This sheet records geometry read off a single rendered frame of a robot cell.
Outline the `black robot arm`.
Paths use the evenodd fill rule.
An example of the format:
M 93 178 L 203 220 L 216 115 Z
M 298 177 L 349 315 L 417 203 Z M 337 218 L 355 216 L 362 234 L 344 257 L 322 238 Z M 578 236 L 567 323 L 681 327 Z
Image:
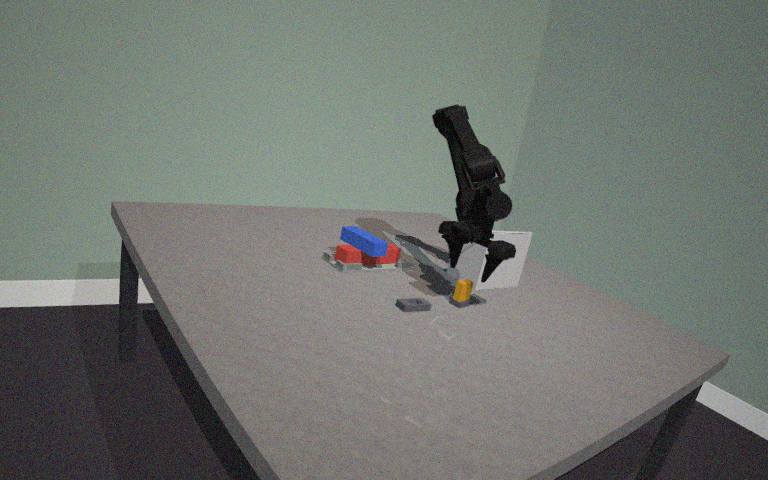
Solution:
M 472 206 L 495 219 L 505 219 L 512 209 L 511 199 L 500 189 L 505 183 L 503 169 L 489 148 L 479 143 L 468 119 L 466 106 L 458 104 L 437 109 L 433 115 L 435 127 L 448 141 L 459 188 L 458 221 L 452 223 L 451 238 L 463 244 L 485 242 L 487 236 L 486 219 L 469 219 L 467 210 Z

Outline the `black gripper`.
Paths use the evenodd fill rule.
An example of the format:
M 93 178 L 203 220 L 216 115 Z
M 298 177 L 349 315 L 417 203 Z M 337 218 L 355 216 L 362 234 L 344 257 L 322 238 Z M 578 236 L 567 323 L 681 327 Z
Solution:
M 490 238 L 494 238 L 492 233 L 494 221 L 498 219 L 492 218 L 490 215 L 472 206 L 471 210 L 467 210 L 467 215 L 470 215 L 469 219 L 478 220 L 484 218 L 487 220 L 487 236 L 485 242 L 476 241 L 475 243 L 484 246 L 489 254 L 485 255 L 486 264 L 482 273 L 481 282 L 485 282 L 489 276 L 494 272 L 497 266 L 504 260 L 515 257 L 516 249 L 511 243 L 500 241 L 492 241 Z M 450 250 L 450 268 L 455 268 L 458 258 L 460 256 L 463 243 L 451 238 L 452 223 L 456 221 L 443 221 L 439 227 L 439 233 L 444 234 L 442 237 L 447 241 Z

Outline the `yellow block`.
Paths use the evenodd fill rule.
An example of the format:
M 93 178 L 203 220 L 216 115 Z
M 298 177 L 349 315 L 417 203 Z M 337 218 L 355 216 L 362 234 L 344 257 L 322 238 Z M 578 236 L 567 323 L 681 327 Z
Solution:
M 458 281 L 456 284 L 453 299 L 457 300 L 458 302 L 469 300 L 473 285 L 474 285 L 474 282 L 469 279 Z

